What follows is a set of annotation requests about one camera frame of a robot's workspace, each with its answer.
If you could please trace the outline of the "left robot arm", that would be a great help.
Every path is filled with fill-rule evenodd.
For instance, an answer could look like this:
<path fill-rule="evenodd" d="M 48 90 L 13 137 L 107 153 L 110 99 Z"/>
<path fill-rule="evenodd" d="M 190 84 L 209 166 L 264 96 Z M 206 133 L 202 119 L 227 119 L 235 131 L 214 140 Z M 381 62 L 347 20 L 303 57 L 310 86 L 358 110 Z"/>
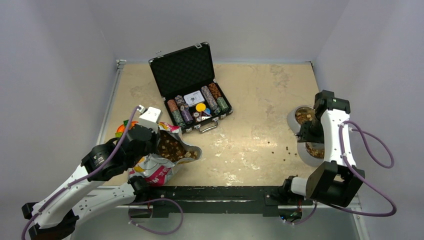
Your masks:
<path fill-rule="evenodd" d="M 125 183 L 103 197 L 84 201 L 84 197 L 117 175 L 133 168 L 141 158 L 157 151 L 161 110 L 136 106 L 131 121 L 140 113 L 135 125 L 128 124 L 120 137 L 96 145 L 81 160 L 71 176 L 49 196 L 39 202 L 28 202 L 21 208 L 27 223 L 20 238 L 32 240 L 63 240 L 73 233 L 78 221 L 106 209 L 115 200 L 131 199 L 138 205 L 149 199 L 147 188 Z"/>

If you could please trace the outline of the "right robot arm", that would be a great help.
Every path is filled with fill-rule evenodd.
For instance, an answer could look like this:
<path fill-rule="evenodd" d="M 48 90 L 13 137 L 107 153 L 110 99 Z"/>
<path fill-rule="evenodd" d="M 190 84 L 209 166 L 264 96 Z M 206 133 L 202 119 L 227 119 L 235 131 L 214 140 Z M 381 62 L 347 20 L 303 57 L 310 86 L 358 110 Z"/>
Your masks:
<path fill-rule="evenodd" d="M 288 204 L 300 198 L 347 207 L 365 179 L 365 171 L 357 168 L 351 153 L 347 121 L 350 102 L 322 90 L 314 97 L 314 117 L 304 122 L 296 134 L 298 143 L 324 145 L 324 157 L 308 177 L 289 176 L 279 188 L 282 200 Z"/>

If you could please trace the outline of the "pet food bag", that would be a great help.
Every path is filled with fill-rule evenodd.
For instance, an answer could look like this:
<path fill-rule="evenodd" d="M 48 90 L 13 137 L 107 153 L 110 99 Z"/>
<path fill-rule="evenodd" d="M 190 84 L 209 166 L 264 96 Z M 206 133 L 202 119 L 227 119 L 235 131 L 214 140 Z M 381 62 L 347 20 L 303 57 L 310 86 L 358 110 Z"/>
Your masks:
<path fill-rule="evenodd" d="M 183 141 L 182 129 L 165 122 L 158 124 L 157 152 L 142 157 L 128 171 L 128 178 L 141 177 L 152 187 L 165 185 L 184 165 L 199 160 L 202 149 Z"/>

